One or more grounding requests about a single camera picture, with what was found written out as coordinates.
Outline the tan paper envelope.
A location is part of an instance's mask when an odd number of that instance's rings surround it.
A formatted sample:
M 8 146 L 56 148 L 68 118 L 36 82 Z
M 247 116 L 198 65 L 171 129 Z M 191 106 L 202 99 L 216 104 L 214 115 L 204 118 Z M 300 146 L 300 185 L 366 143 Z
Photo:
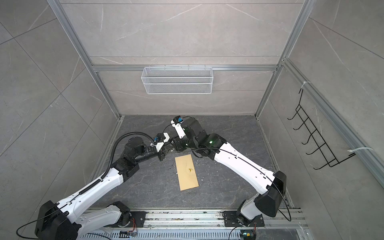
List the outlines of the tan paper envelope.
M 188 190 L 199 186 L 191 155 L 175 158 L 180 190 Z

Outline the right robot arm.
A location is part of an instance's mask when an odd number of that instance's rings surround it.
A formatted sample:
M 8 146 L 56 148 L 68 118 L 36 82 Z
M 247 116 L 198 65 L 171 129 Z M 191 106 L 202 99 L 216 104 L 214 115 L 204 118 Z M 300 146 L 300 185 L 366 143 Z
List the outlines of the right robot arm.
M 256 190 L 256 195 L 243 201 L 237 210 L 236 217 L 242 225 L 250 225 L 260 215 L 277 215 L 280 205 L 286 203 L 287 176 L 283 172 L 274 173 L 259 166 L 220 135 L 207 134 L 195 118 L 176 116 L 171 125 L 177 132 L 171 139 L 176 151 L 191 150 L 208 157 L 231 169 Z

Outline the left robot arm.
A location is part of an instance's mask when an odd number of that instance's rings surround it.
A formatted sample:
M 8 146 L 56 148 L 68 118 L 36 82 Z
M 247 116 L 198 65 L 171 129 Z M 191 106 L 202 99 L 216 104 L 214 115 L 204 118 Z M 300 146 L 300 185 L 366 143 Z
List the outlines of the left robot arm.
M 131 178 L 140 168 L 139 163 L 151 158 L 163 160 L 169 143 L 167 133 L 158 134 L 149 145 L 143 137 L 149 135 L 133 132 L 119 137 L 112 155 L 121 140 L 130 136 L 120 158 L 110 159 L 107 170 L 76 193 L 53 203 L 43 204 L 36 221 L 35 235 L 39 240 L 76 240 L 87 233 L 109 225 L 128 226 L 132 222 L 131 210 L 120 201 L 104 209 L 86 214 L 85 211 L 112 189 Z

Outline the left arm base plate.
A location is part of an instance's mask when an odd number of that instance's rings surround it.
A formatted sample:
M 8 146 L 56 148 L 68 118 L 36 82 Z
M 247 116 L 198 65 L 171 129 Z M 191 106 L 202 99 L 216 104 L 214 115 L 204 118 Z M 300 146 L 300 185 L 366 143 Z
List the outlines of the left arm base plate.
M 123 213 L 121 219 L 118 222 L 118 226 L 121 228 L 142 228 L 146 219 L 146 212 L 130 212 Z

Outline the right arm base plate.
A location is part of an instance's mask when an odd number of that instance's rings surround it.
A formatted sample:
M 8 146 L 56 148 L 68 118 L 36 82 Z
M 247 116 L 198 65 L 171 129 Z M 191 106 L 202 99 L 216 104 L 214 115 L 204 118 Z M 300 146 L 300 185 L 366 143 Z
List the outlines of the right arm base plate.
M 224 218 L 225 227 L 264 227 L 265 222 L 262 215 L 256 216 L 252 220 L 238 215 L 237 211 L 223 211 L 222 216 Z

